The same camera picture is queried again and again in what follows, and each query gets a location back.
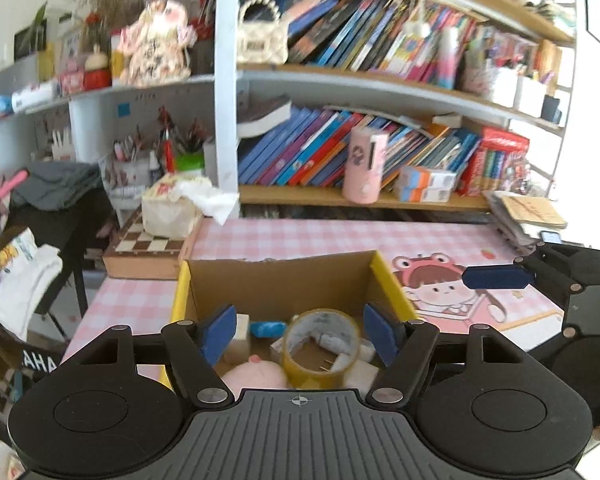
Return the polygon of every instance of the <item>pink plush toy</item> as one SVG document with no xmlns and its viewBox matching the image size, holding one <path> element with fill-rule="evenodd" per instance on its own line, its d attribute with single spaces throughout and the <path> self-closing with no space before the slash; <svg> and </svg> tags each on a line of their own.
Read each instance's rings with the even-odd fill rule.
<svg viewBox="0 0 600 480">
<path fill-rule="evenodd" d="M 271 361 L 263 361 L 257 355 L 252 355 L 247 362 L 225 373 L 222 380 L 236 399 L 240 397 L 241 391 L 245 388 L 255 390 L 286 390 L 288 388 L 284 370 Z"/>
</svg>

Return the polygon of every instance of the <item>pink cylindrical container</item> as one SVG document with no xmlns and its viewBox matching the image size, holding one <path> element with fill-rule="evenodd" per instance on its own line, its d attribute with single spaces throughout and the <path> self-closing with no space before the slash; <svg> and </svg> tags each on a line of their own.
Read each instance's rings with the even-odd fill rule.
<svg viewBox="0 0 600 480">
<path fill-rule="evenodd" d="M 353 128 L 342 194 L 357 204 L 372 204 L 380 196 L 384 152 L 389 135 L 375 128 Z"/>
</svg>

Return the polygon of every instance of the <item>cartoon girl illustration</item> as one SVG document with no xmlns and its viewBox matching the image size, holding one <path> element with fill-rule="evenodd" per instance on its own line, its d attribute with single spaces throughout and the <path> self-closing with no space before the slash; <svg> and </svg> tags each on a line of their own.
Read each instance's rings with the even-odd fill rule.
<svg viewBox="0 0 600 480">
<path fill-rule="evenodd" d="M 395 277 L 419 314 L 467 321 L 482 306 L 497 323 L 507 320 L 507 311 L 486 290 L 473 290 L 462 282 L 465 267 L 443 253 L 394 258 Z"/>
</svg>

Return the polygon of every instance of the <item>yellow tape roll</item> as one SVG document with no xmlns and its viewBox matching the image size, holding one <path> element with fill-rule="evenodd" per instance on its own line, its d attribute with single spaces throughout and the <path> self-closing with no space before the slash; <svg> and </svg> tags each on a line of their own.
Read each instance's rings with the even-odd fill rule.
<svg viewBox="0 0 600 480">
<path fill-rule="evenodd" d="M 336 372 L 310 370 L 293 358 L 310 338 L 334 336 L 350 356 L 349 365 Z M 282 343 L 282 367 L 291 385 L 299 390 L 332 390 L 342 387 L 344 374 L 353 366 L 360 351 L 360 330 L 352 317 L 339 310 L 320 308 L 298 316 L 286 329 Z"/>
</svg>

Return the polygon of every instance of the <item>blue sticky note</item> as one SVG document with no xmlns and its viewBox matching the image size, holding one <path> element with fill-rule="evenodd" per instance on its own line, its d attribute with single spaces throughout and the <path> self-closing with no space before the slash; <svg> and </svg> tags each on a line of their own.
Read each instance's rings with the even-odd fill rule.
<svg viewBox="0 0 600 480">
<path fill-rule="evenodd" d="M 131 104 L 122 103 L 118 105 L 118 118 L 127 117 L 131 115 Z"/>
</svg>

